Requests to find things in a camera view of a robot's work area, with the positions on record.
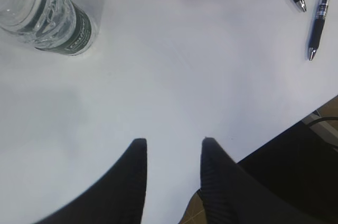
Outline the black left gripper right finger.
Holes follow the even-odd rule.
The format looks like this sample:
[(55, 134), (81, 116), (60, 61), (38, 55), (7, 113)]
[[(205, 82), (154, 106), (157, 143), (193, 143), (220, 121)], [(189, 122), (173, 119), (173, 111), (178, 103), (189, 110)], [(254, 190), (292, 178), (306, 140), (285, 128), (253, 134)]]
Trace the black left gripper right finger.
[(240, 162), (206, 138), (200, 181), (207, 223), (337, 223), (337, 151), (314, 136), (277, 137)]

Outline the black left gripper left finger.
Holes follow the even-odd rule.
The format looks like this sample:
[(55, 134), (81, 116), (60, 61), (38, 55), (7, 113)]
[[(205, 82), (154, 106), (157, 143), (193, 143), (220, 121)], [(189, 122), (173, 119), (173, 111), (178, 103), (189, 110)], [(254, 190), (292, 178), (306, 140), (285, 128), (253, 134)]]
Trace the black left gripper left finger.
[(40, 223), (141, 223), (147, 185), (147, 141), (138, 138), (86, 192)]

